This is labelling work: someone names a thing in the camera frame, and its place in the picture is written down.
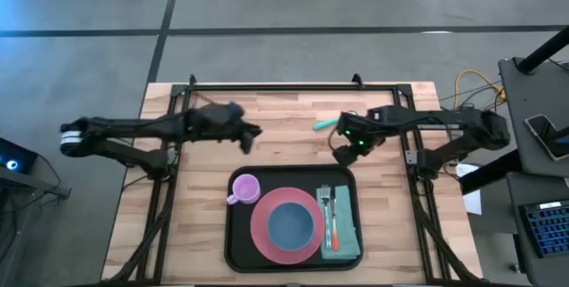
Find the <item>grey desk under keyboard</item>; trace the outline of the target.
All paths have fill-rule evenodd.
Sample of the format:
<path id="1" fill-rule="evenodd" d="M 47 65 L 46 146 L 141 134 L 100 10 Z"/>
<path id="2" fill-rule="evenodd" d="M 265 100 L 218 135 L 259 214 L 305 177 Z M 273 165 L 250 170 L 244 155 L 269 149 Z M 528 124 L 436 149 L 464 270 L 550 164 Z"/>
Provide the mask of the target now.
<path id="1" fill-rule="evenodd" d="M 569 287 L 569 255 L 539 258 L 525 232 L 518 209 L 525 204 L 569 200 L 569 179 L 510 172 L 506 181 L 517 228 L 513 237 L 521 272 L 537 287 Z"/>

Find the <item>blue bowl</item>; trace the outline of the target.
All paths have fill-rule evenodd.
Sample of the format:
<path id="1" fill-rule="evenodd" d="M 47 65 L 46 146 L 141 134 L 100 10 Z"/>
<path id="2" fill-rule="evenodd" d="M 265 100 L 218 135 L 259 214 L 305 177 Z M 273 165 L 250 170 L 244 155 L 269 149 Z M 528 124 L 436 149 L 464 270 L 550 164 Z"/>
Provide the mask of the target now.
<path id="1" fill-rule="evenodd" d="M 268 216 L 267 233 L 279 250 L 298 251 L 314 234 L 314 220 L 302 204 L 281 203 Z"/>

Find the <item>white paper sheet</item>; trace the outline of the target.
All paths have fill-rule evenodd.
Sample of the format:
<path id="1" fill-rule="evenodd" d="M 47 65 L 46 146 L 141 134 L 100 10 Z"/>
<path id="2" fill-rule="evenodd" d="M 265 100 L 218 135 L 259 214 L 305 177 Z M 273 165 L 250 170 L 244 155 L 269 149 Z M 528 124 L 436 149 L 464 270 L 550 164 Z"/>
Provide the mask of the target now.
<path id="1" fill-rule="evenodd" d="M 455 167 L 456 175 L 458 177 L 465 176 L 468 173 L 476 171 L 478 166 L 466 163 L 458 163 Z M 464 204 L 467 213 L 474 215 L 482 214 L 482 201 L 480 191 L 474 191 L 463 196 Z"/>

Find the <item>black smartphone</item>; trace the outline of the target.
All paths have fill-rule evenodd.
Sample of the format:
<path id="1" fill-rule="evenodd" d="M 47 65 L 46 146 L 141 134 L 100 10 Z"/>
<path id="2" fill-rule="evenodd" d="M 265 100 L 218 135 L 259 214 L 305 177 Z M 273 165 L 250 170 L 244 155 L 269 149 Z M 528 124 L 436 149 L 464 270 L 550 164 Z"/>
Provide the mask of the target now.
<path id="1" fill-rule="evenodd" d="M 524 123 L 551 160 L 569 157 L 569 126 L 558 130 L 543 114 L 528 117 Z"/>

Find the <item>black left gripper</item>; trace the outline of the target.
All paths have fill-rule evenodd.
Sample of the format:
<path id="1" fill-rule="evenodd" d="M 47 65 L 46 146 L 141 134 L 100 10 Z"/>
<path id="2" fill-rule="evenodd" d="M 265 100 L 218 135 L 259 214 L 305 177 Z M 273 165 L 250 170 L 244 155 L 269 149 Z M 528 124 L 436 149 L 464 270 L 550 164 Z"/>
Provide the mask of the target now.
<path id="1" fill-rule="evenodd" d="M 252 150 L 253 138 L 262 133 L 259 125 L 246 123 L 241 118 L 214 117 L 209 120 L 209 124 L 208 138 L 210 140 L 239 140 L 239 147 L 245 155 Z"/>

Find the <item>grey side desk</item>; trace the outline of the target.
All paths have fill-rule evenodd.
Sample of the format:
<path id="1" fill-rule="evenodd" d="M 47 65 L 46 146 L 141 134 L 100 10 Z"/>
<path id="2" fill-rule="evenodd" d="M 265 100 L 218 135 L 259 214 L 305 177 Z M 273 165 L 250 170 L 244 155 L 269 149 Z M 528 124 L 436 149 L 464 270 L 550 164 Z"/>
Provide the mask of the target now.
<path id="1" fill-rule="evenodd" d="M 500 60 L 499 70 L 524 171 L 569 178 L 569 157 L 552 160 L 525 126 L 526 118 L 543 114 L 557 129 L 569 127 L 569 71 L 547 62 L 527 76 L 515 60 Z"/>

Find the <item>fork with teal checkered handle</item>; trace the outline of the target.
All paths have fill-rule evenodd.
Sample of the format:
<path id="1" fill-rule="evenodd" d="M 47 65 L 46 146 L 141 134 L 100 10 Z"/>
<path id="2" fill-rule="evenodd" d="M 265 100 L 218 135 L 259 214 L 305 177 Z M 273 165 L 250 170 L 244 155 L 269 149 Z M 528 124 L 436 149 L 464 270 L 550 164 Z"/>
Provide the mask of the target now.
<path id="1" fill-rule="evenodd" d="M 329 219 L 329 202 L 331 198 L 331 188 L 329 185 L 323 185 L 320 188 L 320 197 L 323 205 L 323 213 L 325 218 L 325 248 L 332 248 L 332 225 Z"/>

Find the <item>knife with orange handle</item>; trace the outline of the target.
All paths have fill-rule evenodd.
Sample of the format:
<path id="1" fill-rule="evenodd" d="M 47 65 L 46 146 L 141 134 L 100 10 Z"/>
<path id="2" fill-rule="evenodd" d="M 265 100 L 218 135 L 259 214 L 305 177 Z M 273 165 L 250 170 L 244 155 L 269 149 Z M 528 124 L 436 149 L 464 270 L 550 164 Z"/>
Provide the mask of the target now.
<path id="1" fill-rule="evenodd" d="M 340 249 L 339 239 L 337 233 L 337 209 L 336 209 L 336 188 L 331 189 L 331 209 L 332 209 L 332 250 L 338 251 Z"/>

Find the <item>spoon with teal handle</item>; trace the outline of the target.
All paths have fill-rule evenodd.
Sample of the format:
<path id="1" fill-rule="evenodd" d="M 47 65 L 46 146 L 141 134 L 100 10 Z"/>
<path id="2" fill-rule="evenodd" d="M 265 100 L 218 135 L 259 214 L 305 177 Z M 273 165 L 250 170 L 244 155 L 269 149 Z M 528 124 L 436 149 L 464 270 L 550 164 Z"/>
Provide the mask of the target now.
<path id="1" fill-rule="evenodd" d="M 338 123 L 338 121 L 339 121 L 338 118 L 333 118 L 333 119 L 328 119 L 328 120 L 321 121 L 321 122 L 319 122 L 319 123 L 317 123 L 317 124 L 314 124 L 314 125 L 312 126 L 312 130 L 315 131 L 315 132 L 316 132 L 316 131 L 320 131 L 320 130 L 326 128 L 326 127 L 336 125 L 336 124 Z"/>

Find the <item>black aluminium table frame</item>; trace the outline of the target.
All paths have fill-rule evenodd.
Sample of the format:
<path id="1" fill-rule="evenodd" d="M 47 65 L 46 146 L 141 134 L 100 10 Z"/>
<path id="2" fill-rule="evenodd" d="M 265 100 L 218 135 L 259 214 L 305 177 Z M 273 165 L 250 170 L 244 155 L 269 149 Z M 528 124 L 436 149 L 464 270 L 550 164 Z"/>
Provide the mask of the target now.
<path id="1" fill-rule="evenodd" d="M 370 91 L 387 85 L 409 85 L 419 110 L 437 110 L 439 100 L 432 82 L 325 84 L 325 88 L 350 87 L 347 91 L 317 91 L 317 83 L 274 84 L 276 91 L 214 91 L 205 97 L 239 103 L 245 119 L 261 126 L 250 155 L 242 155 L 236 143 L 186 143 L 181 154 L 179 181 L 168 233 L 162 280 L 178 285 L 206 284 L 413 284 L 424 283 L 420 246 L 405 175 L 402 143 L 390 138 L 369 156 L 350 167 L 356 177 L 357 200 L 363 229 L 363 259 L 341 272 L 241 274 L 224 257 L 228 178 L 245 165 L 329 164 L 335 161 L 324 133 L 313 132 L 320 120 L 337 117 L 341 110 L 364 114 L 366 109 L 394 102 L 392 91 Z M 445 240 L 474 275 L 482 270 L 459 184 L 448 175 L 435 180 L 434 194 Z M 152 183 L 140 181 L 120 198 L 112 237 L 101 278 L 115 275 L 140 243 L 152 192 Z"/>

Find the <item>pink mug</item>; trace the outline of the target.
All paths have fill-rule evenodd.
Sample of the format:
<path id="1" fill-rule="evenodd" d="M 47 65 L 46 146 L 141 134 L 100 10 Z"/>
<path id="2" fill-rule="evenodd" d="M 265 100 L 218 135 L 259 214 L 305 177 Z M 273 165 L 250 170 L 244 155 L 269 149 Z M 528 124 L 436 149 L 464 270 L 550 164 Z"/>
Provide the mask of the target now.
<path id="1" fill-rule="evenodd" d="M 228 205 L 236 203 L 253 204 L 260 198 L 260 182 L 251 174 L 236 177 L 232 184 L 232 194 L 226 199 Z"/>

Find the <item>black stand pole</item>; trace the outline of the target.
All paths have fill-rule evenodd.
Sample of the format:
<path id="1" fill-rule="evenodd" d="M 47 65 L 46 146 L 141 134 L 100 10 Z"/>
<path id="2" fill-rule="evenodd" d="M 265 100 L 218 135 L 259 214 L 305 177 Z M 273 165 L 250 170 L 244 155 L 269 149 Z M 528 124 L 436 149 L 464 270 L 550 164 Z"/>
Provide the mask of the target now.
<path id="1" fill-rule="evenodd" d="M 551 37 L 546 43 L 517 63 L 517 69 L 530 76 L 545 60 L 561 51 L 569 44 L 569 25 Z"/>

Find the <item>teal cloth napkin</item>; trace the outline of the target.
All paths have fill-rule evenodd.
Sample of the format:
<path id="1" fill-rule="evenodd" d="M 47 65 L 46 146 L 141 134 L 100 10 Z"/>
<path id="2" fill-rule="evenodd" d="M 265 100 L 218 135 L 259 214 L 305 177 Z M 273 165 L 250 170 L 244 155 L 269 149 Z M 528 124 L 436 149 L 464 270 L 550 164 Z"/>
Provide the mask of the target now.
<path id="1" fill-rule="evenodd" d="M 327 202 L 328 212 L 325 214 L 325 239 L 321 243 L 321 257 L 325 260 L 352 260 L 361 255 L 361 248 L 357 239 L 357 228 L 352 216 L 349 187 L 335 187 L 336 229 L 339 249 L 334 251 L 326 242 L 332 223 L 332 198 Z"/>

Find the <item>pink plate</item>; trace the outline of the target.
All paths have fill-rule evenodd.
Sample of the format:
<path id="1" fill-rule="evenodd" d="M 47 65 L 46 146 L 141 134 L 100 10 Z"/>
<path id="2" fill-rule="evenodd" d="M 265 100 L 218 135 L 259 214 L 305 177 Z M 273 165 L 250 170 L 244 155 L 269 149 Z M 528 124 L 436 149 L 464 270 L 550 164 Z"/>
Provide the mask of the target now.
<path id="1" fill-rule="evenodd" d="M 269 214 L 281 203 L 299 203 L 314 220 L 314 234 L 309 244 L 298 251 L 282 251 L 272 244 L 267 233 Z M 325 237 L 325 218 L 317 200 L 295 187 L 281 187 L 264 195 L 255 205 L 251 216 L 251 236 L 257 250 L 279 265 L 295 265 L 309 259 L 321 246 Z"/>

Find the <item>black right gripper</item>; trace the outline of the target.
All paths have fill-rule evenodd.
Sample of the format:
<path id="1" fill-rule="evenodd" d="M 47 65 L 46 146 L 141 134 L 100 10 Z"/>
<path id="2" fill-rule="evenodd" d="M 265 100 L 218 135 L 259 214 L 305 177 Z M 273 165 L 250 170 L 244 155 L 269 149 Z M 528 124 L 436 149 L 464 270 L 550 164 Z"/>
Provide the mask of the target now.
<path id="1" fill-rule="evenodd" d="M 353 164 L 360 154 L 360 148 L 378 147 L 386 141 L 385 137 L 381 136 L 375 127 L 367 122 L 363 116 L 359 116 L 357 112 L 341 113 L 336 124 L 338 134 L 345 132 L 346 124 L 351 115 L 354 118 L 350 120 L 350 145 L 342 145 L 333 150 L 333 157 L 342 166 Z"/>

